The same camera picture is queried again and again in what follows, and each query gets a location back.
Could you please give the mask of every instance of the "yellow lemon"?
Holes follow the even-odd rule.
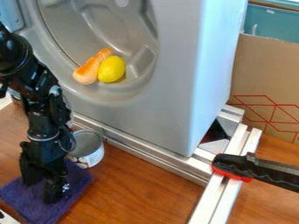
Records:
[[[122,58],[110,56],[101,62],[98,79],[102,82],[119,80],[125,73],[126,65]]]

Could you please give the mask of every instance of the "metal can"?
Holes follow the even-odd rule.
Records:
[[[100,163],[104,157],[104,143],[95,130],[82,129],[73,133],[76,148],[67,157],[79,167],[86,169]]]

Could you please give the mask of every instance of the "metal extrusion frame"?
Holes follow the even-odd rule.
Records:
[[[75,114],[74,124],[78,128],[98,130],[109,144],[204,186],[189,223],[220,224],[226,223],[242,182],[213,174],[211,162],[218,153],[255,152],[261,137],[261,130],[248,131],[241,123],[243,115],[244,110],[225,105],[217,120],[230,140],[202,143],[191,157],[183,157],[84,115]]]

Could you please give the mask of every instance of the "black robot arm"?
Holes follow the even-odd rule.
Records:
[[[0,83],[0,98],[8,88],[20,93],[29,120],[29,142],[20,144],[24,184],[31,186],[45,178],[44,202],[56,202],[70,187],[64,158],[75,147],[73,132],[66,125],[71,111],[58,80],[33,55],[29,42],[10,33],[1,22]]]

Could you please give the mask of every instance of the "blue sponge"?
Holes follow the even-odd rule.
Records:
[[[92,180],[91,175],[76,164],[67,162],[66,165],[71,188],[68,194],[57,203],[47,205],[42,202],[45,181],[27,187],[23,185],[21,178],[16,178],[0,188],[0,198],[13,207],[29,223],[56,223],[70,209],[70,206],[79,198]]]

